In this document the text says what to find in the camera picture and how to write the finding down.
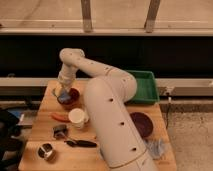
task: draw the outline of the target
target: orange object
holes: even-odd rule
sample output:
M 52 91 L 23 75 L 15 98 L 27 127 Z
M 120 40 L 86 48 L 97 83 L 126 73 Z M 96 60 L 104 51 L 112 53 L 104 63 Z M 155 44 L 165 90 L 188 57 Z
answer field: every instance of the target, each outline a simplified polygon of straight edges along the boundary
M 66 115 L 61 115 L 58 113 L 51 113 L 51 117 L 60 122 L 70 122 L 68 116 L 66 116 Z

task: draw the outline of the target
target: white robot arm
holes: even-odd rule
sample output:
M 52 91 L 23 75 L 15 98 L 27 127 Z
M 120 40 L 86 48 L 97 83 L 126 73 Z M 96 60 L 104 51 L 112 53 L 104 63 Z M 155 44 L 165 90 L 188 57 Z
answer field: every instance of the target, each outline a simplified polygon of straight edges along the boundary
M 113 171 L 157 171 L 124 102 L 137 90 L 135 78 L 116 67 L 84 58 L 80 49 L 63 49 L 59 82 L 67 91 L 78 69 L 93 77 L 84 103 L 100 142 L 102 155 Z

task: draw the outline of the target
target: green plastic bin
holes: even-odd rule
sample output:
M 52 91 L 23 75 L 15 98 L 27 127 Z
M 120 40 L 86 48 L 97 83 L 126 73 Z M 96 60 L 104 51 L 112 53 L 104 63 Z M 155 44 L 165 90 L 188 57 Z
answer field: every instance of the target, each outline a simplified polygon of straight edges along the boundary
M 151 71 L 127 70 L 137 80 L 137 92 L 130 103 L 154 104 L 159 101 L 154 74 Z

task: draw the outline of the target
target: white cup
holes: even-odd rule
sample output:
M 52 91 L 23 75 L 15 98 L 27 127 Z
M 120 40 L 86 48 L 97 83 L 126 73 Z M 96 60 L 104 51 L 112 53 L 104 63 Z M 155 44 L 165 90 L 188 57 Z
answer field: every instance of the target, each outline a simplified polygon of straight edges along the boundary
M 84 123 L 88 121 L 87 113 L 81 108 L 72 109 L 68 117 L 72 125 L 77 129 L 84 128 Z

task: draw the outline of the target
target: wooden table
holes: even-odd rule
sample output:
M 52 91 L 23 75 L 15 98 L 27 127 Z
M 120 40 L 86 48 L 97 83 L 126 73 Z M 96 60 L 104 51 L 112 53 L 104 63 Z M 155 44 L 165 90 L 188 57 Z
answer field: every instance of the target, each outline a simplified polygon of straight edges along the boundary
M 32 132 L 24 150 L 19 170 L 20 171 L 107 171 L 107 164 L 100 155 L 100 149 L 97 148 L 71 148 L 63 141 L 53 138 L 53 126 L 61 124 L 53 120 L 51 113 L 56 112 L 61 115 L 67 115 L 69 110 L 74 107 L 83 107 L 82 93 L 86 81 L 78 80 L 73 87 L 79 90 L 81 96 L 79 103 L 64 108 L 52 94 L 52 90 L 56 87 L 56 81 L 50 81 L 46 89 L 44 98 L 38 111 L 38 115 L 33 124 Z M 128 105 L 128 111 L 144 112 L 153 121 L 154 131 L 149 137 L 150 139 L 162 138 L 166 143 L 167 151 L 156 160 L 155 163 L 159 171 L 176 171 L 176 163 L 174 154 L 170 145 L 169 137 L 165 128 L 165 124 L 161 115 L 158 104 L 155 105 Z M 69 134 L 72 138 L 91 140 L 98 143 L 96 134 L 90 123 L 87 123 L 83 130 L 75 129 L 70 123 L 67 124 Z M 38 148 L 43 143 L 50 143 L 57 152 L 54 161 L 47 162 L 37 155 Z

